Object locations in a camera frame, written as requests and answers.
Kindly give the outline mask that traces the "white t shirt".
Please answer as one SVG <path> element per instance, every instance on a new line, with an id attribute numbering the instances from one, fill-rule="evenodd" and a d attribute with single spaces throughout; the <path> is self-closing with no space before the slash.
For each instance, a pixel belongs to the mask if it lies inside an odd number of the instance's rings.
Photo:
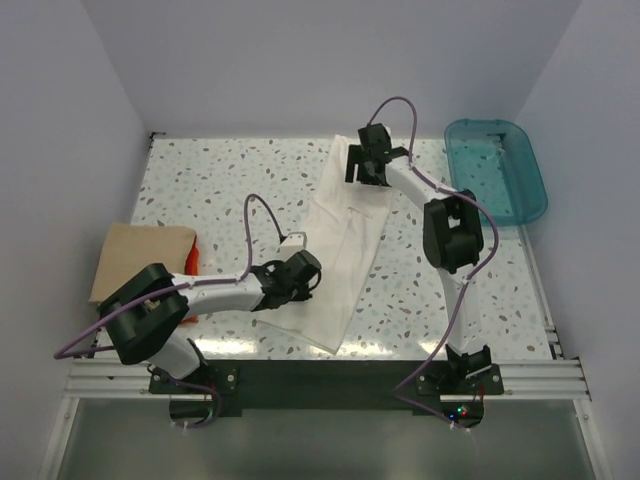
<path id="1" fill-rule="evenodd" d="M 258 321 L 334 354 L 360 299 L 391 210 L 388 187 L 345 180 L 350 140 L 331 144 L 302 231 L 322 279 L 303 302 L 258 313 Z"/>

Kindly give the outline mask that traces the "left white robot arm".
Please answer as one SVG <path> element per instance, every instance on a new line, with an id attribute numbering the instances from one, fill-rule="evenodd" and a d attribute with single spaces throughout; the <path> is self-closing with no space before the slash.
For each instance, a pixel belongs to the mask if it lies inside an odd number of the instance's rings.
<path id="1" fill-rule="evenodd" d="M 240 280 L 171 274 L 154 263 L 99 304 L 98 312 L 122 364 L 147 362 L 183 391 L 196 392 L 207 380 L 206 361 L 194 341 L 176 333 L 183 320 L 306 301 L 321 278 L 320 262 L 305 249 L 252 266 Z"/>

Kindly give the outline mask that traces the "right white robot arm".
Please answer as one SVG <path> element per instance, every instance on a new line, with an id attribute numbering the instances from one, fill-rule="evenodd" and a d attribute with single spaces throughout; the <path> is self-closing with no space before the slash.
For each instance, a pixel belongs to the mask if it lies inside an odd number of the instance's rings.
<path id="1" fill-rule="evenodd" d="M 358 138 L 348 150 L 345 180 L 394 188 L 422 211 L 423 251 L 440 276 L 452 323 L 447 328 L 447 355 L 481 352 L 487 341 L 472 273 L 480 264 L 484 237 L 475 196 L 468 190 L 455 191 L 411 165 L 409 151 L 394 147 L 380 123 L 359 129 Z"/>

